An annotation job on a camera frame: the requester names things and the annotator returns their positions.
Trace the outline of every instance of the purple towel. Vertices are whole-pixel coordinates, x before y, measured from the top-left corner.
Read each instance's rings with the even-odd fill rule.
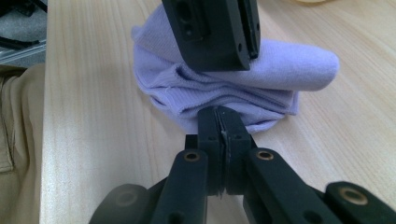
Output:
[[[298,91],[318,91],[334,79],[337,56],[325,49],[262,39],[250,71],[197,73],[184,62],[162,5],[134,27],[134,75],[141,91],[186,133],[210,105],[238,111],[250,133],[298,112]]]

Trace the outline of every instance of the screw hole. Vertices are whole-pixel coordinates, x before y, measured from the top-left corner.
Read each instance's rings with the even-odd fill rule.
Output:
[[[196,152],[189,152],[184,155],[184,160],[186,161],[198,161],[200,159],[200,156]]]
[[[184,25],[184,31],[186,32],[186,35],[192,35],[192,26],[189,24]]]
[[[169,224],[181,224],[183,223],[184,216],[179,212],[172,213],[168,216]]]
[[[306,211],[304,212],[304,218],[307,220],[309,223],[312,224],[320,224],[323,222],[323,219],[321,218],[318,213],[313,212],[313,211]]]
[[[257,158],[263,161],[270,161],[274,158],[274,155],[267,151],[259,151],[256,156]]]
[[[343,199],[350,203],[356,205],[366,205],[368,203],[367,197],[355,189],[343,187],[339,189],[339,193]]]
[[[126,207],[134,204],[137,200],[136,192],[133,189],[121,192],[116,198],[116,205],[118,207]]]

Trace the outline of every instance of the folded cloth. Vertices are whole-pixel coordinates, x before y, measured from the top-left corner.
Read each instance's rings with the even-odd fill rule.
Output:
[[[186,133],[211,105],[237,111],[250,133],[298,112],[298,91],[318,91],[338,71],[337,56],[313,46],[262,39],[249,71],[195,72],[183,61],[163,5],[132,30],[134,75],[142,92]]]

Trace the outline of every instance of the black plastic part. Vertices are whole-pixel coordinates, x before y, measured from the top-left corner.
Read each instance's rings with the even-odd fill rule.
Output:
[[[206,180],[206,153],[197,149],[179,152],[150,223],[205,223]]]
[[[273,150],[250,150],[247,172],[274,223],[341,223]]]
[[[224,191],[223,162],[224,151],[220,136],[216,107],[208,107],[198,112],[198,149],[209,159],[208,195],[219,195]]]
[[[250,224],[273,223],[259,193],[251,183],[247,184],[243,205]]]
[[[8,39],[0,36],[0,47],[5,49],[26,49],[38,43],[39,43],[38,40],[26,42],[26,41]]]
[[[43,2],[41,2],[40,0],[31,0],[36,6],[38,6],[41,10],[43,10],[44,12],[48,12],[48,7],[46,4],[44,4]]]
[[[95,210],[90,224],[144,223],[149,192],[138,185],[125,184],[111,190]]]
[[[396,223],[396,213],[370,191],[348,182],[331,183],[324,200],[344,223]]]
[[[163,0],[163,5],[192,70],[250,69],[260,49],[256,0]]]
[[[21,13],[23,16],[31,17],[35,12],[35,5],[30,1],[14,1],[16,2],[11,8]]]
[[[198,135],[197,134],[186,134],[186,141],[184,143],[184,149],[197,149],[198,148]]]
[[[244,158],[251,149],[251,136],[239,114],[227,107],[216,109],[225,143],[225,188],[230,195],[244,194],[248,174]]]
[[[317,196],[324,202],[324,193],[318,189],[312,188],[311,189],[317,194]]]
[[[154,213],[154,210],[157,207],[157,203],[160,200],[161,194],[163,193],[163,186],[165,185],[165,183],[166,183],[166,178],[148,189],[148,194],[149,194],[148,205],[146,206],[146,210],[144,211],[144,215],[142,216],[141,221],[136,224],[149,223],[149,221],[152,218],[152,214]]]

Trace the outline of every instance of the table surface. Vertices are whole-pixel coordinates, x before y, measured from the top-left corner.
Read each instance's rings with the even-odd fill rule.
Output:
[[[166,177],[184,133],[136,86],[131,27],[160,0],[49,1],[42,223],[88,223],[118,185]],[[308,184],[345,180],[396,208],[396,2],[259,0],[262,36],[334,51],[341,70],[300,113],[254,134]],[[247,223],[209,197],[207,223]]]

